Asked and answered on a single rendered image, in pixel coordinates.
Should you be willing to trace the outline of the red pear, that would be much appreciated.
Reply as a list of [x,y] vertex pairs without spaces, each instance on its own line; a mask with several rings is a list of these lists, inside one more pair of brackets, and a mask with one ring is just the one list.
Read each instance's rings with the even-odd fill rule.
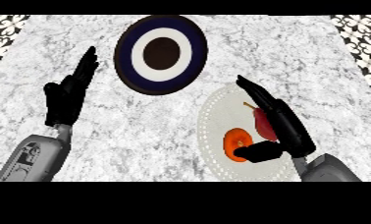
[[277,141],[276,132],[273,130],[271,124],[268,122],[264,110],[260,107],[252,106],[248,102],[243,103],[252,109],[252,114],[255,118],[255,130],[260,135],[270,141]]

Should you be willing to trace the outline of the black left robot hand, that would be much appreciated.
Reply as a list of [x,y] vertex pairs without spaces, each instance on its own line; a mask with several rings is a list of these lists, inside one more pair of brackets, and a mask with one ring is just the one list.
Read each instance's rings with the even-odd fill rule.
[[59,84],[48,83],[45,85],[48,126],[74,125],[98,67],[96,47],[92,46],[80,59],[74,73],[64,78]]

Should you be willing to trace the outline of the orange round fruit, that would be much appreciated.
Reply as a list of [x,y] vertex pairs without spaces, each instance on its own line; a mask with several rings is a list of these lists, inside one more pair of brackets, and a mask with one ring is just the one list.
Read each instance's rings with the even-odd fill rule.
[[254,144],[249,132],[242,128],[233,128],[224,136],[224,151],[226,155],[234,162],[245,162],[246,159],[237,157],[233,152],[240,148]]

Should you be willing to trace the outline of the navy and white round plate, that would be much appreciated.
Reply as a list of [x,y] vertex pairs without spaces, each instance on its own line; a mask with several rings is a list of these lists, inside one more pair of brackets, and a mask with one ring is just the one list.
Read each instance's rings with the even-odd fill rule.
[[126,30],[115,48],[115,68],[137,92],[164,95],[199,77],[208,61],[208,40],[195,22],[180,15],[152,15]]

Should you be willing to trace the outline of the white round placemat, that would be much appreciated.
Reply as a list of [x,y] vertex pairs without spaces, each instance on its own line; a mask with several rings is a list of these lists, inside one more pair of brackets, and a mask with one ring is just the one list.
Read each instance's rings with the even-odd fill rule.
[[207,99],[198,121],[199,148],[205,163],[221,181],[299,181],[292,156],[287,152],[279,159],[260,163],[236,162],[226,155],[224,138],[232,129],[245,129],[252,136],[254,143],[265,141],[255,130],[252,108],[245,103],[257,106],[246,91],[236,84],[220,88]]

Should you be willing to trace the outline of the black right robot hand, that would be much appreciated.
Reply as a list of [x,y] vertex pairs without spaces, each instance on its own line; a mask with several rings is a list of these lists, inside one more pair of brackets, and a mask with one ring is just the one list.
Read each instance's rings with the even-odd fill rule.
[[267,89],[243,76],[237,76],[236,84],[262,109],[279,140],[265,140],[251,146],[239,147],[233,151],[233,155],[252,163],[277,159],[283,152],[287,152],[293,158],[307,157],[315,152],[317,146],[290,106],[282,99],[274,98]]

